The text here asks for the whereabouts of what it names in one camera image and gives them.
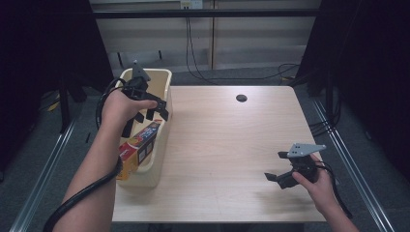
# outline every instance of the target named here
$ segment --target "white plastic bin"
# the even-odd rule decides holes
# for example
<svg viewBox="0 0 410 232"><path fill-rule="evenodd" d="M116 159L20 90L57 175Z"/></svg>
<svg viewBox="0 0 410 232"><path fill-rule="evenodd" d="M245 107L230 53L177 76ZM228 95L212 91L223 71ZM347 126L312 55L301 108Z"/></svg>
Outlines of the white plastic bin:
<svg viewBox="0 0 410 232"><path fill-rule="evenodd" d="M159 69L144 69L144 71L151 77L151 81L148 82L147 92L166 101L166 109L169 113L168 121L163 120L160 114L155 112L154 119L162 119L162 122L157 133L152 154L138 166L136 172L132 173L127 181L117 181L117 184L120 186L155 187L161 177L163 157L172 120L172 99L171 90L169 88L172 72ZM130 80L132 78L132 69L123 71L121 78L126 81ZM144 129L151 122L152 121L147 119L145 119L142 124L134 121L132 135ZM123 144L126 140L127 138L122 138L120 144Z"/></svg>

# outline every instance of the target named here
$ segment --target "white wall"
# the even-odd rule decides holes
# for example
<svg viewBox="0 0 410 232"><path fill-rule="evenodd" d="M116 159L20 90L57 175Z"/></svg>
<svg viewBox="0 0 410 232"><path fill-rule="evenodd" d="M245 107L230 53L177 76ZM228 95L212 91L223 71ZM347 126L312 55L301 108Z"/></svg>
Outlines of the white wall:
<svg viewBox="0 0 410 232"><path fill-rule="evenodd" d="M91 0L91 3L94 10L180 9L180 2L174 0L106 3L112 1ZM317 9L320 0L216 0L215 5L217 9ZM204 0L203 6L212 9L214 2ZM200 70L300 63L313 21L314 17L191 18L196 63ZM121 52L125 64L138 58L147 68L186 69L187 22L184 18L98 19L98 24L114 69L119 68L115 52Z"/></svg>

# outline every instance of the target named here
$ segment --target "human arm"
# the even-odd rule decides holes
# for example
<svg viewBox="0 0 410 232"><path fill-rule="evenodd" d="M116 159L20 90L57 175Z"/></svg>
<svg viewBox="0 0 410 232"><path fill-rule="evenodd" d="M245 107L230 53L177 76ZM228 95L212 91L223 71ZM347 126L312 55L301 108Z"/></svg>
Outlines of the human arm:
<svg viewBox="0 0 410 232"><path fill-rule="evenodd" d="M127 121L155 101L132 101L119 90L113 91L102 109L102 124L90 150L74 174L63 202L111 172L119 156L119 143ZM98 188L70 209L54 231L109 231L115 201L115 180Z"/></svg>
<svg viewBox="0 0 410 232"><path fill-rule="evenodd" d="M315 155L310 156L314 161L320 161ZM307 189L316 209L325 217L334 232L359 231L338 205L334 196L331 177L326 170L318 168L315 183L310 182L299 172L293 172L292 177Z"/></svg>

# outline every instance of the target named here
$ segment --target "black metal frame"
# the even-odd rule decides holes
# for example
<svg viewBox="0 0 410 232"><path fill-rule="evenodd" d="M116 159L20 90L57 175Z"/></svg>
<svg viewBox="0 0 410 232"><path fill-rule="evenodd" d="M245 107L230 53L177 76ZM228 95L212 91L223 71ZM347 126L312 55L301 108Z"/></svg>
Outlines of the black metal frame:
<svg viewBox="0 0 410 232"><path fill-rule="evenodd" d="M289 17L335 16L340 11L318 9L252 9L252 10L150 10L150 11L93 11L96 18L165 18L165 17Z"/></svg>

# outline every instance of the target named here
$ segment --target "hand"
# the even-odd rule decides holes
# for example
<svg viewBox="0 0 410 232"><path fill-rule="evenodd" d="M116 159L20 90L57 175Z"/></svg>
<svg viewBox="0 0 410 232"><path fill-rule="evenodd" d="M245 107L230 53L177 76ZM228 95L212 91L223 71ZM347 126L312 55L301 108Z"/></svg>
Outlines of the hand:
<svg viewBox="0 0 410 232"><path fill-rule="evenodd" d="M318 165L322 165L319 163L320 159L315 155L310 156L314 161L318 162ZM293 172L292 177L307 189L316 209L321 214L324 214L332 207L338 207L332 188L332 180L326 170L317 168L317 181L315 183L310 182L299 172Z"/></svg>
<svg viewBox="0 0 410 232"><path fill-rule="evenodd" d="M120 90L109 94L102 109L102 124L124 126L129 119L133 118L142 109L157 107L156 101L134 101L129 99Z"/></svg>

